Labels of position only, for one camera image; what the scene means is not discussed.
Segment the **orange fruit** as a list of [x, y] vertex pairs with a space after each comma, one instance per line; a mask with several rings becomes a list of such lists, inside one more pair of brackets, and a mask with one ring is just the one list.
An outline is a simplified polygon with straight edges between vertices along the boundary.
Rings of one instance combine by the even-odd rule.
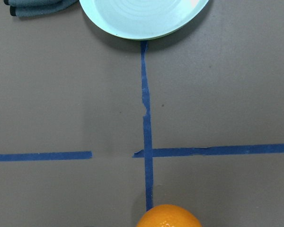
[[171, 204], [151, 208], [138, 221], [137, 227], [201, 227], [200, 221], [188, 210]]

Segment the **green plate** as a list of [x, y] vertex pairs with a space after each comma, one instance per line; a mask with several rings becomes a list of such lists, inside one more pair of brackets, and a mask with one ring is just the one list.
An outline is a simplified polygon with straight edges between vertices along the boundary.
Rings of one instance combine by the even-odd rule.
[[101, 30], [130, 40], [169, 35], [196, 17], [206, 0], [81, 0], [87, 17]]

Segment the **grey folded cloth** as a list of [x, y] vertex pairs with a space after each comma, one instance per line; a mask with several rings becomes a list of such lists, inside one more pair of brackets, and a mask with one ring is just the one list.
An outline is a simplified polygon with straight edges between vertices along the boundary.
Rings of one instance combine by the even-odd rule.
[[56, 13], [67, 9], [78, 0], [4, 0], [11, 16], [34, 17]]

